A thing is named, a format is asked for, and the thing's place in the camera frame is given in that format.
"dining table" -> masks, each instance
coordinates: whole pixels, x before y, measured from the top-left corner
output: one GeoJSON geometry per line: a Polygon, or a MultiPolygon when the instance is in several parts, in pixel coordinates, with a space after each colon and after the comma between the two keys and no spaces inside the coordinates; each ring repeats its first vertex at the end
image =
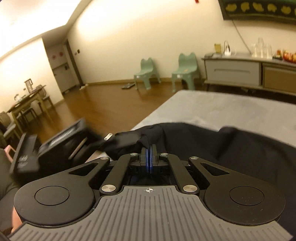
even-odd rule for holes
{"type": "Polygon", "coordinates": [[[46,85],[41,85],[39,87],[36,87],[33,89],[30,93],[24,95],[21,97],[20,100],[15,102],[10,109],[7,111],[7,113],[11,113],[13,120],[15,124],[17,125],[18,129],[20,130],[21,134],[23,134],[23,130],[21,127],[20,122],[17,119],[18,114],[28,105],[30,105],[33,101],[38,100],[41,103],[41,107],[44,111],[44,113],[47,115],[49,120],[52,122],[52,119],[49,115],[49,112],[44,104],[43,98],[40,95],[40,91],[45,87],[46,85]]]}

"person's hand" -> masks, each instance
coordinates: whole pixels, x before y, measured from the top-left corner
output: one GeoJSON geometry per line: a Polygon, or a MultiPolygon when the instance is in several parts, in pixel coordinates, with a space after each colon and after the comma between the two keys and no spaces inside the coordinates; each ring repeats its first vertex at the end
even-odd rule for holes
{"type": "Polygon", "coordinates": [[[19,215],[17,214],[15,207],[13,207],[12,210],[12,230],[11,232],[14,232],[19,226],[22,225],[22,221],[19,217],[19,215]]]}

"drawer handle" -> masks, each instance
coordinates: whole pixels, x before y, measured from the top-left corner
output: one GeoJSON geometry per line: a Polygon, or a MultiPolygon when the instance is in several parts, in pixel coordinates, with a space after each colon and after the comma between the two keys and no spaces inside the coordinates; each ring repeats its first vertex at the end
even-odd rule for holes
{"type": "Polygon", "coordinates": [[[242,70],[242,69],[215,69],[214,71],[232,71],[232,72],[245,72],[250,73],[249,70],[242,70]]]}

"ceiling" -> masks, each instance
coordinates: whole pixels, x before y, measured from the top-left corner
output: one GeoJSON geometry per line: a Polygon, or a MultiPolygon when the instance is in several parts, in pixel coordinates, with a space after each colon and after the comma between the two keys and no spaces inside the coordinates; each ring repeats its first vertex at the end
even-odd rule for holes
{"type": "Polygon", "coordinates": [[[91,0],[0,0],[0,32],[7,50],[36,36],[61,43],[91,0]]]}

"cabinet drawer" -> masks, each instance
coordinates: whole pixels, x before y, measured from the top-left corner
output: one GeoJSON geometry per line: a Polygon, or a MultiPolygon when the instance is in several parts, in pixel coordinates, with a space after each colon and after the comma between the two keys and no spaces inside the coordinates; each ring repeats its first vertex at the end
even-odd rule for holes
{"type": "Polygon", "coordinates": [[[296,71],[264,67],[265,88],[296,93],[296,71]]]}
{"type": "Polygon", "coordinates": [[[235,60],[206,60],[208,81],[255,85],[261,84],[260,63],[235,60]]]}

